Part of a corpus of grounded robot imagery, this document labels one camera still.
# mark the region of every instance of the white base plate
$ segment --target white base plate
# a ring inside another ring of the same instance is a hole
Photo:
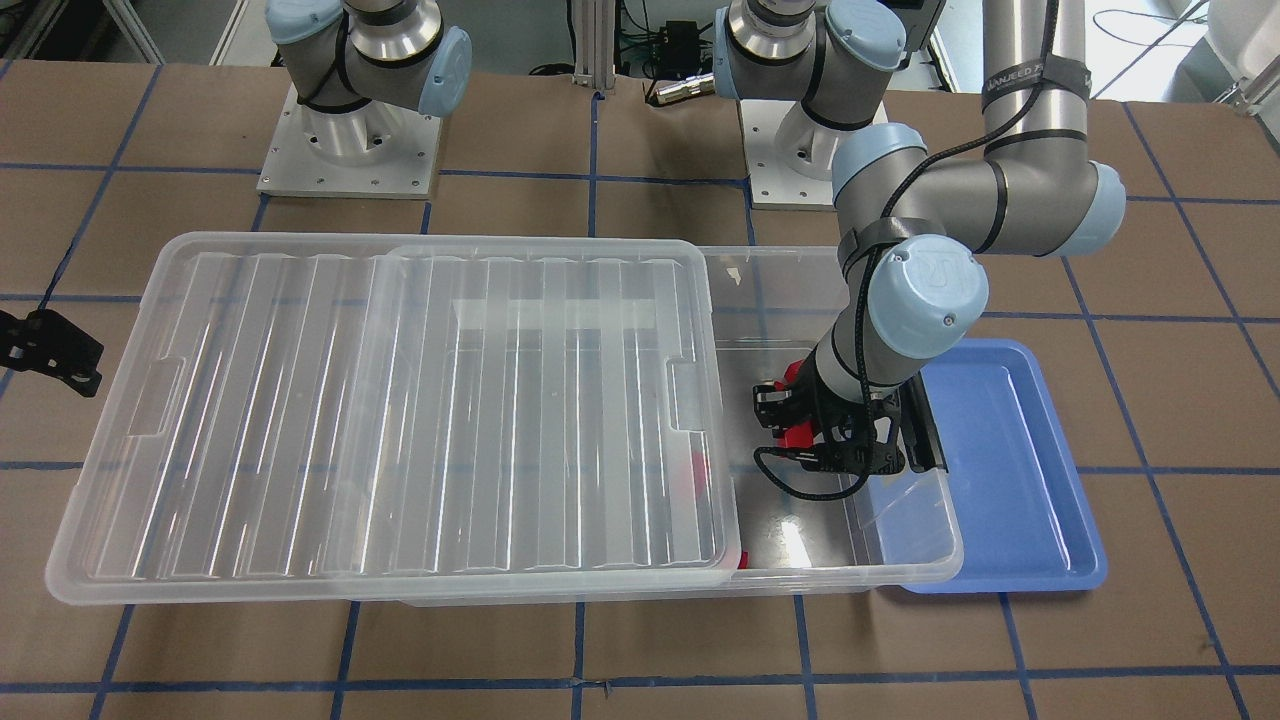
[[[742,151],[751,179],[751,206],[763,210],[835,210],[831,181],[819,181],[791,169],[774,149],[782,118],[795,105],[791,100],[742,100]],[[876,110],[876,123],[887,122],[884,105]]]
[[[387,197],[428,200],[440,147],[440,118],[424,118],[403,108],[390,110],[403,120],[396,152],[372,165],[338,165],[316,152],[302,132],[297,91],[289,87],[271,136],[271,149],[257,178],[257,191],[285,197]]]

